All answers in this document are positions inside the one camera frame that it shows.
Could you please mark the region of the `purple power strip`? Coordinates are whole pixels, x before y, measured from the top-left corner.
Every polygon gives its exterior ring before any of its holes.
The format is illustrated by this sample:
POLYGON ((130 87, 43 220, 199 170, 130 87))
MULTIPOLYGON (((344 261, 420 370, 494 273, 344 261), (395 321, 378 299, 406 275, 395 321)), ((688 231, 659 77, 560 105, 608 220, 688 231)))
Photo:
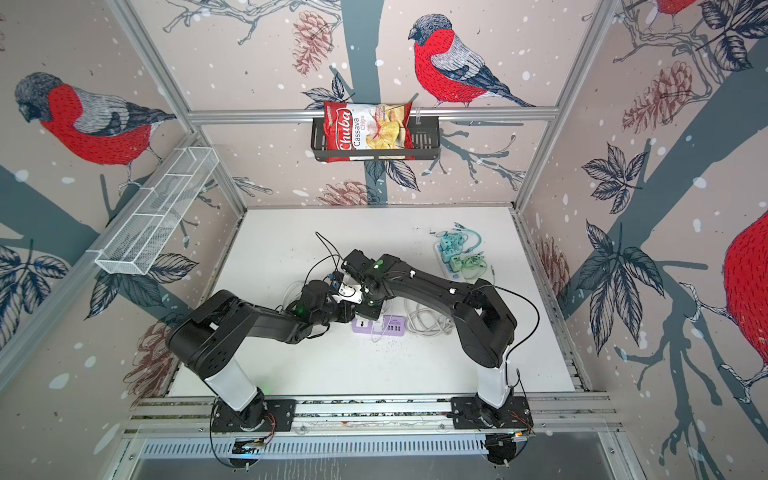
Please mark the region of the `purple power strip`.
MULTIPOLYGON (((391 318, 389 328, 385 336, 393 336, 393 337, 402 337, 406 333, 406 319, 403 316, 399 315, 383 315, 380 319, 382 320, 384 316, 389 316, 391 318)), ((364 318, 356 318, 351 325, 351 329, 353 333, 356 334, 362 334, 362 335, 371 335, 371 323, 373 321, 377 320, 369 320, 364 318)))

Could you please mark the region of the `white blue power strip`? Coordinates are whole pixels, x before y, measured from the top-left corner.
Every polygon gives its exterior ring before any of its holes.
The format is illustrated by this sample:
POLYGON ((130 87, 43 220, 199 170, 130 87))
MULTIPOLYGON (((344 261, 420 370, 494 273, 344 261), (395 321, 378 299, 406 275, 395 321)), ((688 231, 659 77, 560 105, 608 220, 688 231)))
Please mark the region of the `white blue power strip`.
MULTIPOLYGON (((446 264, 451 258, 447 258, 440 252, 440 237, 446 234, 443 232, 437 236, 433 245, 433 250, 440 268, 441 274, 448 280, 448 269, 446 264)), ((406 321, 406 329, 409 333, 422 337, 436 337, 440 335, 449 335, 454 329, 453 320, 447 316, 436 313, 424 306, 410 307, 406 321)))

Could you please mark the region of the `teal charger with cable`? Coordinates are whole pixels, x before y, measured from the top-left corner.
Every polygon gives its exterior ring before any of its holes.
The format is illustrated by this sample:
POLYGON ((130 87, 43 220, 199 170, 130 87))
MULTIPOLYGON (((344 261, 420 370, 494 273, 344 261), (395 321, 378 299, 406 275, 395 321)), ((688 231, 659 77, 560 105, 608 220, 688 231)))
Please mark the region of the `teal charger with cable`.
POLYGON ((440 237, 440 252, 447 258, 463 252, 466 239, 461 233, 446 233, 440 237))

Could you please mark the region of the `white charger adapter with cable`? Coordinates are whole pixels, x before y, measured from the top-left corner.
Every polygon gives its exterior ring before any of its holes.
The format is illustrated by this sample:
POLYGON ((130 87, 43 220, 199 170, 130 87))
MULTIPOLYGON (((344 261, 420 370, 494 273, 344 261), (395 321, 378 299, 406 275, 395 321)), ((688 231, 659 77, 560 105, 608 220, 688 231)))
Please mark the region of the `white charger adapter with cable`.
POLYGON ((372 343, 377 343, 381 340, 388 331, 391 318, 384 316, 382 320, 373 321, 371 323, 371 335, 370 340, 372 343))

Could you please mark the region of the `light green charger with cable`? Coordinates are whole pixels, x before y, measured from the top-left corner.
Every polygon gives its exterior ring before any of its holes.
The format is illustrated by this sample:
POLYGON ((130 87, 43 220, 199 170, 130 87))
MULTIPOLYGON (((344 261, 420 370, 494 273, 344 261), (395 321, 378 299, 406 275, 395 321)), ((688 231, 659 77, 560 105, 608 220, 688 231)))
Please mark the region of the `light green charger with cable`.
POLYGON ((482 253, 453 256, 446 266, 451 280, 470 284, 481 279, 495 282, 495 270, 482 253))

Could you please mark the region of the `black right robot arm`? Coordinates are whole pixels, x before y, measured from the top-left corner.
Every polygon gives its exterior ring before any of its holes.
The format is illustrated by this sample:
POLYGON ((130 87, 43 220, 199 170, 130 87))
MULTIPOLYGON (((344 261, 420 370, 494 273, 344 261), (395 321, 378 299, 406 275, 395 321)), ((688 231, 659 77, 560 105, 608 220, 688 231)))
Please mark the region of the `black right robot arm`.
POLYGON ((365 319, 377 319, 384 303, 395 298, 451 319, 463 352, 478 365, 479 400, 495 409, 506 403, 512 392, 507 351, 518 322, 492 283, 452 281, 420 271, 398 257, 384 254, 374 260, 360 250, 343 259, 342 270, 361 287, 356 312, 365 319))

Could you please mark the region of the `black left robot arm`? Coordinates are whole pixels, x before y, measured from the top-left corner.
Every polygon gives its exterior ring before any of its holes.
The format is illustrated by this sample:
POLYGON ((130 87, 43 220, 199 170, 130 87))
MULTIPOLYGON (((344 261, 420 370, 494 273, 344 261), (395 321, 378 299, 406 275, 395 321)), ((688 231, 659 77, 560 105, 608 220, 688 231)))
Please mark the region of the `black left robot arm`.
POLYGON ((322 280, 302 287, 299 298, 284 309, 249 303, 228 290, 220 290, 173 327, 166 346, 214 392, 219 401, 245 422, 263 416, 263 391, 235 360, 249 337, 295 345, 314 339, 317 327, 349 323, 355 303, 322 280))

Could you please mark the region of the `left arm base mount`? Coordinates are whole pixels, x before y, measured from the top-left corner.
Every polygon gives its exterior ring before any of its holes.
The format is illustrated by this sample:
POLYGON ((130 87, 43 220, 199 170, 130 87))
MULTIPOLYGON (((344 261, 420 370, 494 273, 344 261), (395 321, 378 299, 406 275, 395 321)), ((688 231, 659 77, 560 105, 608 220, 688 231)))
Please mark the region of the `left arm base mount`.
POLYGON ((255 398, 242 412, 216 399, 210 420, 211 433, 288 432, 292 428, 297 401, 255 398))

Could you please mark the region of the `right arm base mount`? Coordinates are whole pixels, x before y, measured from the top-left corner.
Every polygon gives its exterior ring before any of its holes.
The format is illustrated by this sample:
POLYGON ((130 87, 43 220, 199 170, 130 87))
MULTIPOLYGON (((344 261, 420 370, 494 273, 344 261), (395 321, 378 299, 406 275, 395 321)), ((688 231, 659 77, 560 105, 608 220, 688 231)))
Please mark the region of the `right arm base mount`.
POLYGON ((447 417, 457 430, 513 429, 529 431, 533 420, 528 399, 524 396, 508 397, 501 407, 492 407, 478 395, 453 397, 447 417))

